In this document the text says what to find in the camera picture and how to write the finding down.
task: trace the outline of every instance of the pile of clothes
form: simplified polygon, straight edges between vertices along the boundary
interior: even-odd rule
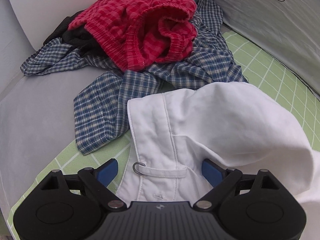
[[[165,83],[197,90],[247,82],[220,32],[222,18],[213,0],[98,0],[66,17],[21,70],[106,70],[74,99],[76,145],[88,154],[129,129],[128,100]]]

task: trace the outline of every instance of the white garment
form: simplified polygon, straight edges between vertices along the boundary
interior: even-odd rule
[[[308,139],[291,113],[253,85],[215,82],[131,99],[128,115],[133,142],[116,193],[128,205],[193,204],[212,189],[201,173],[206,158],[246,174],[268,169],[309,203],[303,192],[315,183],[315,160]],[[133,171],[137,161],[144,175]]]

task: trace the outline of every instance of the metal ring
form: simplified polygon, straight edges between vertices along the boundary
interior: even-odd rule
[[[139,172],[139,171],[137,171],[136,170],[136,165],[141,165],[141,166],[146,166],[144,163],[141,163],[141,162],[136,162],[136,163],[134,163],[133,165],[132,165],[132,169],[133,169],[133,171],[135,172],[135,173],[137,173],[137,174],[139,174],[139,175],[143,175],[143,173],[141,173],[141,172]]]

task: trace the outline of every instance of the green mat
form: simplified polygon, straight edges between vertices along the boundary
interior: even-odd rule
[[[249,83],[257,86],[281,106],[290,111],[299,121],[314,150],[320,151],[320,102],[293,73],[286,69],[268,53],[239,34],[230,31],[224,33],[229,49],[235,61],[242,66],[242,71]],[[71,142],[37,177],[30,189],[11,208],[7,219],[12,235],[19,239],[14,229],[13,213],[31,190],[51,170],[60,169],[64,174],[76,174],[84,167],[97,168],[110,158],[117,159],[119,172],[108,188],[115,192],[126,166],[130,150],[131,134],[127,132],[117,140],[96,152],[83,156],[78,152],[75,141]]]

